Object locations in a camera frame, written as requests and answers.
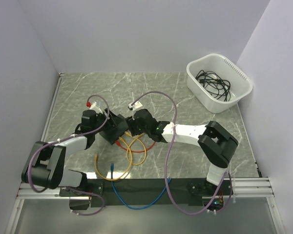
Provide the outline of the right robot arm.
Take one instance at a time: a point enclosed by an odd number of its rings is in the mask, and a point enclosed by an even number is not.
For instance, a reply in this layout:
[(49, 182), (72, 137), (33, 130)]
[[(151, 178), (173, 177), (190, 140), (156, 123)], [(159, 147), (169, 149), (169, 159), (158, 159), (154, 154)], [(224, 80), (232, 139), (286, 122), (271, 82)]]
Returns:
[(222, 189), (221, 178), (236, 151), (238, 141), (221, 124), (210, 121), (206, 125), (182, 125), (157, 121), (147, 109), (127, 117), (126, 123), (133, 136), (144, 133), (155, 142), (174, 141), (199, 146), (210, 162), (206, 191), (215, 195)]

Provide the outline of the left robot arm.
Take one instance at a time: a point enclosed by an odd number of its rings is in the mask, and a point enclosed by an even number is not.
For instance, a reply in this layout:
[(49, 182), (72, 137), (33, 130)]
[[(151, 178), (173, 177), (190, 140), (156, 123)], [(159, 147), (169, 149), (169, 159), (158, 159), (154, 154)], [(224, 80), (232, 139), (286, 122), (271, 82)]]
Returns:
[(82, 196), (88, 191), (86, 174), (65, 169), (65, 159), (90, 148), (97, 133), (110, 144), (114, 144), (127, 130), (126, 119), (121, 114), (115, 115), (107, 109), (102, 113), (94, 110), (83, 111), (81, 123), (70, 137), (54, 144), (35, 142), (22, 171), (21, 180), (29, 183), (30, 177), (33, 185), (49, 189), (68, 186), (76, 195)]

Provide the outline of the black network switch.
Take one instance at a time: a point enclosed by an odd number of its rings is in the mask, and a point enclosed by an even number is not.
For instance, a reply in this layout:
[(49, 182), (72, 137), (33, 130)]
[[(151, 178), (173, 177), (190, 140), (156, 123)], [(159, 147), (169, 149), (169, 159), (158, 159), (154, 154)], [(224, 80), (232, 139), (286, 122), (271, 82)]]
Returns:
[(113, 145), (127, 130), (128, 124), (126, 119), (121, 114), (115, 115), (110, 112), (109, 119), (99, 134), (108, 143)]

